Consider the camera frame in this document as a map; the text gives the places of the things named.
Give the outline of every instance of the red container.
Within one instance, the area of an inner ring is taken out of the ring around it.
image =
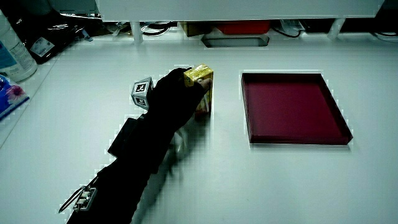
[[[224,34],[266,34],[269,26],[270,21],[228,21],[216,25]]]
[[[251,143],[347,145],[353,138],[319,73],[243,73]]]

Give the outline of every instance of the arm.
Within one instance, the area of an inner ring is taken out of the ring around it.
[[[130,223],[151,173],[156,173],[174,132],[192,116],[211,84],[183,84],[178,68],[158,81],[144,120],[138,120],[121,155],[99,171],[93,183],[98,192],[87,212],[73,212],[68,223]]]

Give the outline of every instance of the yellow box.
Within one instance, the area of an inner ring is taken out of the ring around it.
[[[199,80],[205,80],[207,78],[213,79],[213,70],[209,68],[205,64],[200,64],[195,68],[191,68],[190,70],[184,72],[184,80],[185,86],[191,87],[193,84]],[[212,86],[210,86],[209,91],[204,95],[203,99],[199,103],[196,112],[195,118],[203,114],[210,114],[211,112],[211,98],[212,98]]]

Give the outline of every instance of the gloved hand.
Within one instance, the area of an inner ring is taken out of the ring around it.
[[[203,95],[212,84],[211,79],[185,87],[183,73],[190,68],[176,68],[161,78],[154,88],[145,119],[153,127],[176,132],[192,117]]]

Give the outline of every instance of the black sleeve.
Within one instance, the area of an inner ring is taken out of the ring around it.
[[[130,223],[151,173],[156,173],[174,132],[148,120],[138,124],[118,158],[97,173],[98,192],[87,212],[73,212],[68,224]]]

